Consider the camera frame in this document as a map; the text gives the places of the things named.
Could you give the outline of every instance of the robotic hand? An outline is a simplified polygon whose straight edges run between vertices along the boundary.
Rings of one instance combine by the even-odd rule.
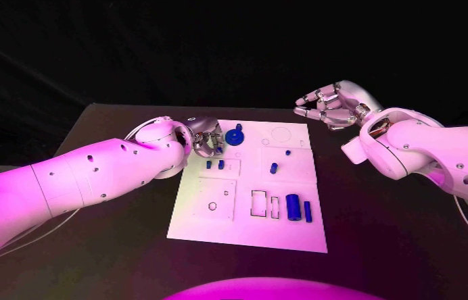
[[[0,248],[63,213],[115,199],[154,178],[177,175],[193,150],[212,157],[223,147],[216,118],[177,122],[164,116],[138,126],[125,140],[102,141],[0,173]]]
[[[317,109],[301,106],[311,101]],[[349,80],[317,89],[297,105],[295,113],[324,121],[331,130],[362,126],[359,136],[342,146],[355,164],[369,159],[395,180],[418,173],[446,192],[468,199],[468,127],[444,128],[414,110],[385,109]]]

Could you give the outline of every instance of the dark table surface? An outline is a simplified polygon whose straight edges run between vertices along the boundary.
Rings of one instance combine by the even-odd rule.
[[[329,254],[168,239],[180,173],[82,209],[47,238],[0,257],[0,299],[161,299],[249,276],[316,280],[386,299],[468,299],[468,226],[454,198],[422,176],[394,181],[369,161],[353,165],[342,145],[359,128],[330,132],[288,109],[93,104],[57,155],[123,138],[165,115],[308,123]]]

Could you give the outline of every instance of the robotic arm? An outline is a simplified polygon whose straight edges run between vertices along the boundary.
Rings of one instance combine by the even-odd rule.
[[[27,229],[63,213],[109,201],[157,178],[177,175],[191,150],[223,153],[219,120],[168,116],[110,139],[0,174],[0,248]]]
[[[303,106],[311,101],[317,109]],[[369,159],[395,180],[425,175],[446,192],[468,199],[468,127],[444,128],[414,110],[385,109],[349,80],[317,89],[297,105],[295,113],[324,121],[331,130],[362,126],[359,136],[342,146],[355,164]]]

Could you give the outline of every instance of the black curtain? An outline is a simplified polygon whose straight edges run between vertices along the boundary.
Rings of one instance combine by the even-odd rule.
[[[343,79],[468,125],[461,3],[0,0],[0,164],[53,157],[90,103],[292,109]]]

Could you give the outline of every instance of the white board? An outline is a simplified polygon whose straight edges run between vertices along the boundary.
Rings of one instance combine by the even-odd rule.
[[[196,153],[188,158],[168,238],[327,253],[308,125],[220,120],[223,132],[238,123],[243,144],[226,144],[223,155],[212,159]],[[277,174],[271,173],[274,162]],[[252,214],[253,195],[255,202],[262,195],[253,191],[265,192],[266,217]],[[288,194],[300,196],[300,221],[288,220]],[[313,223],[305,221],[305,201],[311,202]],[[255,206],[255,211],[265,213],[265,203]]]

